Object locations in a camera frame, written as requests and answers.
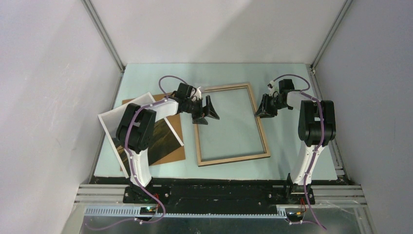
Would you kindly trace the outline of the wooden picture frame with glass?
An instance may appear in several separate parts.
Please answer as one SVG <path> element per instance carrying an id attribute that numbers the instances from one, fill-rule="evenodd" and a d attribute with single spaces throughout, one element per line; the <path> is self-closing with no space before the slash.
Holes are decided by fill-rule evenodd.
<path id="1" fill-rule="evenodd" d="M 250 83 L 207 87 L 202 97 L 207 95 L 220 119 L 194 126 L 199 167 L 270 157 Z"/>

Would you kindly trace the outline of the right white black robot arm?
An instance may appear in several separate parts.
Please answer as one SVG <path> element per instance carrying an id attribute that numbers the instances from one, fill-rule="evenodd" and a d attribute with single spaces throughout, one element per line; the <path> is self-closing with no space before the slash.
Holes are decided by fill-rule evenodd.
<path id="1" fill-rule="evenodd" d="M 312 173 L 321 152 L 336 136 L 335 108 L 331 100 L 319 100 L 295 88 L 286 76 L 268 84 L 269 93 L 264 94 L 255 113 L 256 117 L 275 117 L 284 108 L 299 111 L 298 136 L 301 147 L 298 160 L 288 174 L 283 197 L 295 204 L 309 192 Z"/>

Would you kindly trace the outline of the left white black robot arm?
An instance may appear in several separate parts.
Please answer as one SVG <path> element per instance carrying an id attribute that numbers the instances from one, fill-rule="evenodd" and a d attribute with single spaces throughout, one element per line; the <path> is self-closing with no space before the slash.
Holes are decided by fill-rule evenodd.
<path id="1" fill-rule="evenodd" d="M 149 170 L 148 147 L 155 124 L 161 119 L 189 113 L 193 124 L 207 125 L 206 118 L 219 119 L 210 96 L 201 97 L 200 88 L 180 83 L 176 91 L 159 101 L 138 105 L 129 103 L 120 120 L 116 138 L 123 145 L 130 165 L 130 178 L 137 185 L 135 197 L 142 203 L 152 201 L 154 190 L 148 186 L 152 179 Z"/>

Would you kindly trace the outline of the landscape photo print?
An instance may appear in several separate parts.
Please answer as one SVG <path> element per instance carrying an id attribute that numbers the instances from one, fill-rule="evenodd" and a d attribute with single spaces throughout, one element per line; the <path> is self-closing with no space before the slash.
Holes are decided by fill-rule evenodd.
<path id="1" fill-rule="evenodd" d="M 150 92 L 148 92 L 135 99 L 123 100 L 121 106 L 98 115 L 101 125 L 105 130 L 106 138 L 99 156 L 98 165 L 96 166 L 96 170 L 94 172 L 96 177 L 128 178 L 130 176 L 130 168 L 126 153 L 124 152 L 122 145 L 115 137 L 116 130 L 120 120 L 122 119 L 126 105 L 130 102 L 135 104 L 148 104 L 159 101 L 163 98 L 163 94 L 153 96 Z"/>

